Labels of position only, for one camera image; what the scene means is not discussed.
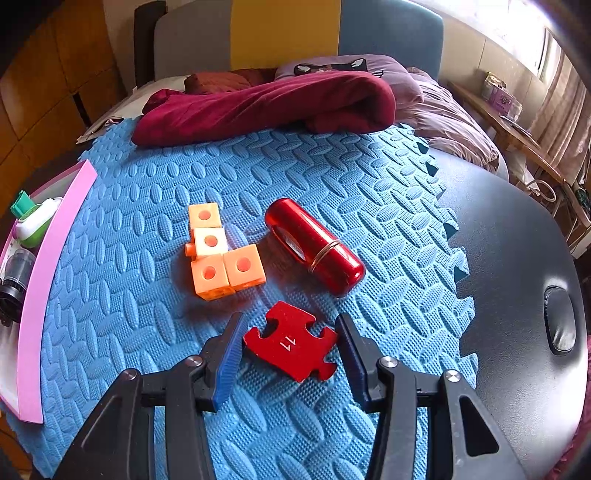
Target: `black table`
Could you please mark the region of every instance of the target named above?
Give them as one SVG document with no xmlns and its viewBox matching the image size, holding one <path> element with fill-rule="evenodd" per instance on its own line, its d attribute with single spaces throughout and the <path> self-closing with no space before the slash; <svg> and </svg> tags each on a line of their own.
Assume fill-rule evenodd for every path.
<svg viewBox="0 0 591 480">
<path fill-rule="evenodd" d="M 586 326 L 579 280 L 564 238 L 535 200 L 479 167 L 443 152 L 437 176 L 447 186 L 440 204 L 457 214 L 470 276 L 458 298 L 472 296 L 476 317 L 460 353 L 478 354 L 476 392 L 532 479 L 560 458 L 579 423 L 587 379 Z M 564 288 L 573 305 L 576 343 L 552 353 L 544 291 Z"/>
</svg>

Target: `blue foam mat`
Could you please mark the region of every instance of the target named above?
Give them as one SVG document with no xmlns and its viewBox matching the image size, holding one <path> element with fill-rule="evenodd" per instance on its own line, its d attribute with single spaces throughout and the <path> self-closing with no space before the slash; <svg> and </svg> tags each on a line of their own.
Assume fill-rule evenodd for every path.
<svg viewBox="0 0 591 480">
<path fill-rule="evenodd" d="M 474 386 L 476 355 L 459 338 L 474 316 L 456 297 L 468 274 L 453 212 L 424 140 L 405 126 L 371 135 L 261 131 L 221 142 L 143 150 L 136 121 L 98 138 L 88 158 L 99 177 L 71 228 L 47 305 L 41 348 L 43 426 L 9 416 L 44 476 L 118 373 L 170 368 L 197 353 L 241 310 L 263 327 L 285 300 L 315 314 L 313 332 L 349 312 L 361 333 L 417 371 L 454 368 Z M 266 208 L 291 197 L 365 263 L 363 283 L 338 300 L 283 252 L 265 228 Z M 187 206 L 218 202 L 231 247 L 257 243 L 267 283 L 206 303 L 192 292 L 183 257 Z M 359 480 L 377 417 L 352 401 L 339 369 L 298 384 L 243 357 L 230 400 L 206 417 L 217 478 Z M 426 469 L 427 417 L 420 412 L 415 477 Z M 164 415 L 157 411 L 158 479 L 165 478 Z"/>
</svg>

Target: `green bottle cap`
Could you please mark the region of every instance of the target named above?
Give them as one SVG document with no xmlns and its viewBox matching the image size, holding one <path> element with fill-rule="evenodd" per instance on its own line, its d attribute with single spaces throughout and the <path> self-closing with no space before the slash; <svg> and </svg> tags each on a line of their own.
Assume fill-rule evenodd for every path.
<svg viewBox="0 0 591 480">
<path fill-rule="evenodd" d="M 17 218 L 20 219 L 25 213 L 31 210 L 35 203 L 29 198 L 29 195 L 22 190 L 18 193 L 17 200 L 10 207 L 10 211 Z"/>
</svg>

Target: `red cylinder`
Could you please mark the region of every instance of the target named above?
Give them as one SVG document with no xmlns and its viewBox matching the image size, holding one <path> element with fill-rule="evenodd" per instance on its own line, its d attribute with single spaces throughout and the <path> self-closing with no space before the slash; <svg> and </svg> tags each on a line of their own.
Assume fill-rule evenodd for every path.
<svg viewBox="0 0 591 480">
<path fill-rule="evenodd" d="M 365 265 L 339 239 L 291 199 L 274 201 L 265 223 L 299 263 L 336 297 L 344 297 L 365 276 Z"/>
</svg>

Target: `curtain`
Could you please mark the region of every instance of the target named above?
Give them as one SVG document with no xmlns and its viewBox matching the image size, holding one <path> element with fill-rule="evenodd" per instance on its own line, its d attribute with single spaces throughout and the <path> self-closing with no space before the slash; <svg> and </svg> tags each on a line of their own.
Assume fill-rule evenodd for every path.
<svg viewBox="0 0 591 480">
<path fill-rule="evenodd" d="M 531 133 L 550 164 L 573 184 L 588 161 L 591 95 L 564 52 Z"/>
</svg>

